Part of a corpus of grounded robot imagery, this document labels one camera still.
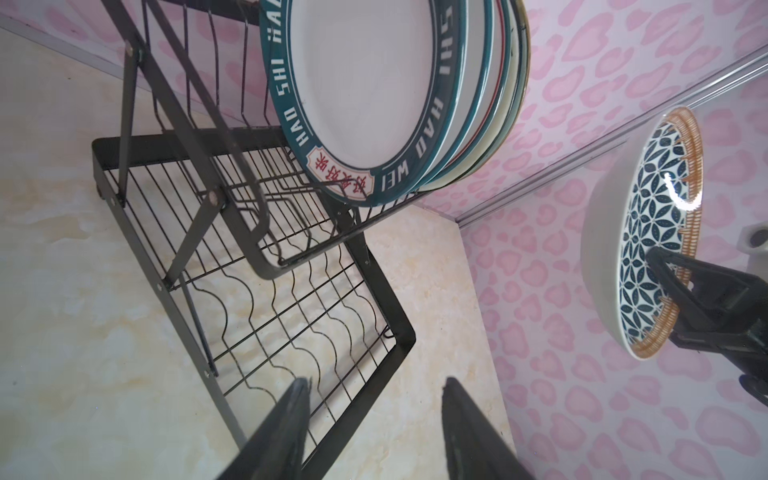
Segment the teal-rimmed plate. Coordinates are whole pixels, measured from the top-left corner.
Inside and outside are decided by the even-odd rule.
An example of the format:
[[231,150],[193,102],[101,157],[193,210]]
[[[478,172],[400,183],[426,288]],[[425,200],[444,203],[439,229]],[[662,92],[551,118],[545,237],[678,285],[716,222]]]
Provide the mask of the teal-rimmed plate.
[[477,171],[504,143],[509,131],[517,120],[525,88],[528,83],[530,62],[530,38],[528,18],[520,1],[500,1],[499,9],[507,35],[503,79],[494,99],[492,112],[486,116],[474,145],[463,159],[452,168],[445,169],[439,176],[420,190],[437,190],[467,177]]
[[510,4],[518,23],[517,41],[520,45],[519,67],[515,79],[515,93],[512,97],[512,103],[509,106],[509,111],[506,115],[504,124],[502,125],[502,129],[496,136],[493,144],[491,144],[488,150],[480,157],[480,159],[472,166],[472,168],[467,170],[454,181],[463,180],[464,178],[469,177],[477,170],[479,170],[480,167],[485,165],[485,162],[491,159],[493,154],[495,154],[496,151],[506,141],[507,136],[509,136],[509,132],[512,130],[512,127],[515,126],[515,122],[518,120],[518,116],[520,114],[520,107],[522,106],[523,99],[525,98],[525,91],[528,87],[528,72],[531,65],[531,37],[530,30],[528,28],[528,16],[525,14],[525,6],[523,6],[522,2],[519,0],[510,2]]
[[264,0],[269,90],[296,159],[348,204],[413,191],[455,118],[466,0]]
[[[487,111],[491,104],[492,92],[488,92],[487,87],[488,73],[495,47],[494,32],[496,30],[498,33],[500,30],[500,25],[496,25],[494,29],[494,1],[482,0],[468,3],[465,67],[456,106],[455,121],[446,137],[443,148],[438,153],[441,160],[424,176],[419,182],[420,185],[428,183],[446,165],[464,153],[472,141],[472,133],[476,132],[481,124],[478,113]],[[497,70],[500,70],[501,59],[502,56],[499,51]],[[481,109],[484,96],[486,96],[485,108]]]

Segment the plate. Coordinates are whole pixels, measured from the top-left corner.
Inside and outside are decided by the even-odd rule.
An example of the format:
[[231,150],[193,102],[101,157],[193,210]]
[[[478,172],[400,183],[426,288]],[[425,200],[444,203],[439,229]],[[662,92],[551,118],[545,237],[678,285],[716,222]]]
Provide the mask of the plate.
[[361,207],[414,190],[455,118],[465,19],[466,0],[261,2],[270,95],[311,180]]
[[[647,266],[655,246],[695,257],[703,148],[693,113],[675,107],[629,140],[595,187],[584,219],[584,283],[614,338],[647,359],[667,340],[679,309]],[[676,272],[688,284],[690,273]]]
[[528,88],[528,72],[531,67],[531,38],[530,31],[528,29],[528,16],[525,14],[525,8],[521,2],[511,2],[512,8],[515,11],[515,18],[518,19],[518,36],[516,38],[519,41],[520,47],[520,61],[518,63],[518,70],[515,72],[517,78],[515,80],[515,93],[512,95],[512,103],[509,106],[509,110],[505,116],[504,124],[496,139],[493,141],[490,147],[485,153],[472,165],[472,168],[463,173],[459,178],[453,180],[452,183],[463,180],[469,177],[477,170],[479,170],[485,162],[491,159],[498,149],[504,144],[509,136],[509,132],[512,127],[515,126],[515,122],[518,120],[520,114],[520,108],[522,106],[523,99],[525,98],[525,92]]
[[436,190],[452,184],[479,169],[504,143],[509,131],[517,120],[522,98],[528,83],[528,63],[530,61],[528,20],[525,7],[521,2],[501,2],[502,17],[506,19],[508,36],[507,64],[502,67],[502,91],[495,101],[495,112],[484,120],[484,125],[474,146],[453,168],[445,169],[442,174],[426,184],[420,190]]
[[480,114],[472,120],[470,127],[472,135],[462,145],[461,150],[439,172],[432,175],[428,181],[422,182],[419,191],[435,190],[444,187],[450,182],[442,181],[443,178],[456,174],[457,169],[467,168],[476,161],[478,149],[482,146],[485,135],[491,127],[492,121],[499,111],[503,111],[502,95],[507,87],[507,77],[510,65],[510,35],[509,13],[506,0],[493,0],[493,40],[492,53],[488,75],[483,85],[481,104],[478,109]]
[[[465,69],[462,76],[461,93],[456,107],[456,116],[453,126],[447,136],[443,149],[438,153],[441,160],[419,182],[425,184],[442,169],[456,160],[465,147],[471,141],[471,133],[478,130],[482,119],[478,113],[488,111],[491,104],[492,91],[486,88],[489,79],[492,53],[500,38],[494,42],[494,33],[500,34],[500,25],[494,28],[494,0],[482,0],[481,2],[469,2],[467,8],[467,48],[465,55]],[[498,70],[502,64],[502,52],[496,52],[496,72],[490,78],[498,77]]]

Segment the pink leopard print wall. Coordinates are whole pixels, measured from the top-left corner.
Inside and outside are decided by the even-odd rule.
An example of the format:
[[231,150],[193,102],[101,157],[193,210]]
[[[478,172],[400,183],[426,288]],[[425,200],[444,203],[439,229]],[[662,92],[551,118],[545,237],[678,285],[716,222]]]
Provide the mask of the pink leopard print wall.
[[768,44],[765,0],[526,2],[531,74],[493,158],[425,204],[457,217]]
[[[128,14],[144,33],[141,0],[123,0]],[[174,27],[181,41],[184,38],[183,11],[179,5],[160,2],[160,5]],[[101,0],[0,0],[0,14],[66,41],[82,50],[97,55],[116,65],[123,65],[124,42],[114,27]],[[214,51],[214,36],[207,13],[188,10],[188,35],[190,59],[200,73],[211,97],[217,100],[217,75]],[[150,46],[155,60],[160,65],[171,88],[177,92],[186,91],[184,70],[170,48],[170,44],[154,23],[151,13]],[[216,40],[219,52],[218,101],[221,112],[230,120],[243,121],[240,114],[240,86],[243,83],[243,43],[245,25],[228,18],[214,16]],[[248,32],[246,78],[245,78],[245,120],[251,125],[266,125],[263,116],[266,74],[264,73],[259,41],[259,28],[250,26]],[[193,101],[199,101],[192,91]],[[270,122],[276,124],[271,101],[268,102]]]
[[[696,110],[704,138],[697,257],[739,270],[768,220],[768,75]],[[581,278],[584,209],[617,155],[462,231],[520,459],[543,480],[764,480],[768,408],[722,356],[668,343],[629,357]]]

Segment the black metal dish rack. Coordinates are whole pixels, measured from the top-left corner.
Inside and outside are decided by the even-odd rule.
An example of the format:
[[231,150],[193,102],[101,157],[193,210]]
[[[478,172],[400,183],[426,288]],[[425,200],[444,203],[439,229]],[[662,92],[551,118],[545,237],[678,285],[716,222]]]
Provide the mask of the black metal dish rack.
[[[245,24],[245,72],[258,4],[170,1],[183,6],[184,42],[158,0],[141,0],[141,30],[121,0],[102,0],[125,66],[121,136],[92,144],[98,193],[239,447],[293,379],[312,379],[303,478],[322,478],[415,343],[362,231],[418,195],[347,206],[310,182],[279,126],[251,126],[242,104],[244,126],[228,126],[218,71],[214,101],[190,60],[187,13],[207,13],[217,68],[213,15]],[[184,70],[186,109],[152,54],[150,24]],[[139,72],[159,134],[132,134]],[[192,92],[212,128],[198,127]]]

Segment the marble countertop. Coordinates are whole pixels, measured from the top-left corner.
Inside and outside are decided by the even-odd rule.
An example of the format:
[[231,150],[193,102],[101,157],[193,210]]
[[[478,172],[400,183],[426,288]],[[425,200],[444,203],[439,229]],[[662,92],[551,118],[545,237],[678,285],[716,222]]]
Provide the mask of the marble countertop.
[[[119,132],[121,81],[0,43],[0,477],[215,478],[237,448],[95,193],[90,143]],[[156,125],[139,91],[134,131]],[[408,207],[366,238],[418,340],[327,478],[447,478],[447,376],[511,446],[457,226]]]

